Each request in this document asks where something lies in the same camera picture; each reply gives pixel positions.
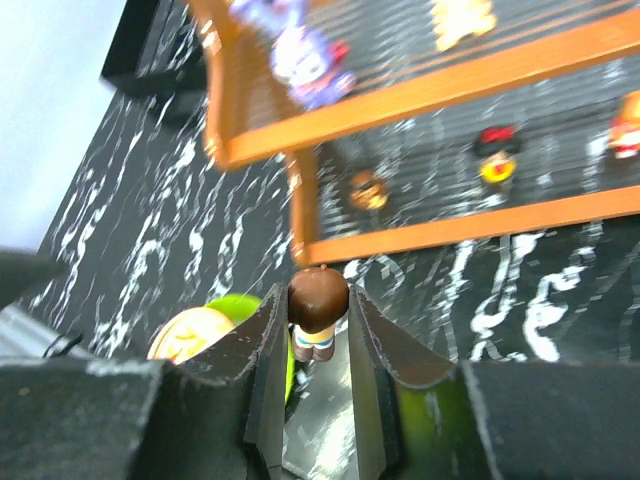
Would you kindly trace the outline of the brown haired boy toy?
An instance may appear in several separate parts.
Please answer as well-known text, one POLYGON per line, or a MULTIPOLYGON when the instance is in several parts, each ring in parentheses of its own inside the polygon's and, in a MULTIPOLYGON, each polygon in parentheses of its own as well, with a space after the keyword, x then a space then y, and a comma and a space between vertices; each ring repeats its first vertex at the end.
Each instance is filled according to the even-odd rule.
POLYGON ((339 271, 326 265, 298 271, 288 286, 295 359, 303 363, 330 360, 335 351, 336 323, 348 308, 349 286, 339 271))

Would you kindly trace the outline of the purple bunny toy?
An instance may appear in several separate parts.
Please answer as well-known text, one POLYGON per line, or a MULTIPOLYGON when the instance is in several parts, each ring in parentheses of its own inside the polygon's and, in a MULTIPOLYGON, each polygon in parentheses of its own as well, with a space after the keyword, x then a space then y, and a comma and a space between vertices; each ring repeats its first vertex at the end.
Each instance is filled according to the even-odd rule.
POLYGON ((230 14, 272 39, 270 69, 288 96, 305 110, 333 105, 349 95, 356 75, 344 68, 349 46, 331 42, 307 24, 308 1, 231 1, 230 14))

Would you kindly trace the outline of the small orange figure toy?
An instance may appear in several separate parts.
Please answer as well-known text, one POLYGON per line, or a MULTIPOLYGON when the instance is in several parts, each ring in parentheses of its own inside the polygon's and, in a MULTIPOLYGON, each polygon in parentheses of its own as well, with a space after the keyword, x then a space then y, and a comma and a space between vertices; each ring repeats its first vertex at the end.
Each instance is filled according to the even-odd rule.
POLYGON ((436 48, 447 51, 467 36, 480 36, 495 28, 490 0, 436 0, 432 2, 436 48))

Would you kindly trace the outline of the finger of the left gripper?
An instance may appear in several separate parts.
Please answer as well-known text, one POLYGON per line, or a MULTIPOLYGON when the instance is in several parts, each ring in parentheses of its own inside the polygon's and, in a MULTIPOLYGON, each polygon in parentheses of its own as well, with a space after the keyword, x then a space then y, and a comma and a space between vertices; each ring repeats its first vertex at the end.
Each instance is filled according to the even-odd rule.
POLYGON ((65 273, 68 265, 35 252, 1 250, 1 307, 18 300, 26 291, 65 273))

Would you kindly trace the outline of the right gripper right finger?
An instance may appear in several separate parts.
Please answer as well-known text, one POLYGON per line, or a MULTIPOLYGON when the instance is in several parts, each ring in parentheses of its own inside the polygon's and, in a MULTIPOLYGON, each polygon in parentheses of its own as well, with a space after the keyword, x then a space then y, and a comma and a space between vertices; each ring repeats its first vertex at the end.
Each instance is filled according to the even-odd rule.
POLYGON ((453 363, 350 290, 363 479, 635 479, 635 364, 453 363))

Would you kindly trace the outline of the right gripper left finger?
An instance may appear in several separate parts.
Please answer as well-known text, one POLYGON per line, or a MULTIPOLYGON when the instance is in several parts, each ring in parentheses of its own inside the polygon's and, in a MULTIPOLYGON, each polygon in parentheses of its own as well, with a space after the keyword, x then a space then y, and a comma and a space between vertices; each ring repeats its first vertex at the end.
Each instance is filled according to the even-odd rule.
POLYGON ((5 358, 5 479, 277 479, 287 291, 189 361, 5 358))

